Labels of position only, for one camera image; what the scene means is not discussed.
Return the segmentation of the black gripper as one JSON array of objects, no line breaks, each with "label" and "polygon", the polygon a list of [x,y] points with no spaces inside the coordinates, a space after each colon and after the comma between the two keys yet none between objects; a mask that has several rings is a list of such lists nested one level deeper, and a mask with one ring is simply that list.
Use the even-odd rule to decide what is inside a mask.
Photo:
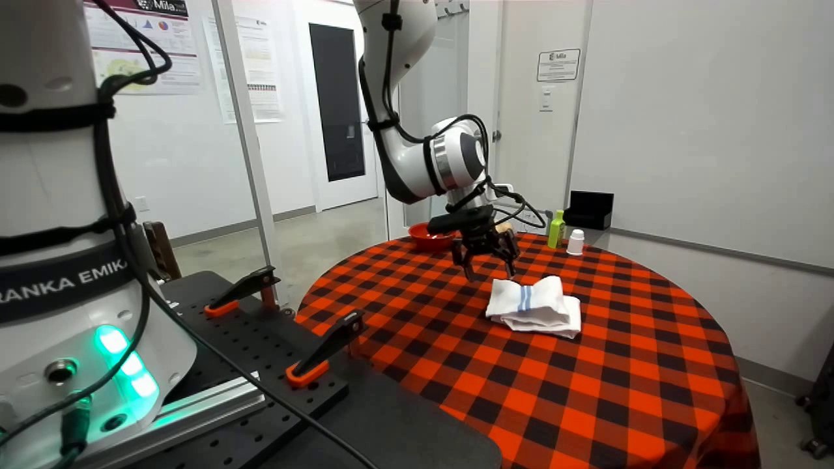
[{"label": "black gripper", "polygon": [[515,248],[507,232],[500,232],[489,205],[461,209],[427,222],[431,235],[453,235],[453,263],[467,279],[475,279],[471,254],[498,254],[507,275],[515,275]]}]

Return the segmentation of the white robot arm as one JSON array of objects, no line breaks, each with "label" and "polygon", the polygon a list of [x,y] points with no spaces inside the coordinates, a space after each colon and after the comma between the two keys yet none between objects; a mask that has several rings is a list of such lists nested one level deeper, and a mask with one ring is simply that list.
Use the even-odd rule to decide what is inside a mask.
[{"label": "white robot arm", "polygon": [[415,125],[402,110],[402,84],[438,37],[435,0],[352,0],[365,50],[356,63],[384,183],[398,202],[446,198],[446,211],[427,222],[431,235],[450,235],[450,259],[471,274],[471,259],[489,254],[515,274],[515,239],[500,226],[489,201],[489,137],[481,116],[449,115]]}]

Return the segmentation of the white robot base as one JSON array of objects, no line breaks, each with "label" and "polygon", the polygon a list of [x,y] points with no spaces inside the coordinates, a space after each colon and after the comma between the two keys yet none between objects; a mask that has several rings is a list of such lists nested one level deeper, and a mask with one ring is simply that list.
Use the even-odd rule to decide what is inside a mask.
[{"label": "white robot base", "polygon": [[83,1],[0,0],[2,469],[141,438],[195,364],[109,145],[115,94],[173,59],[97,81]]}]

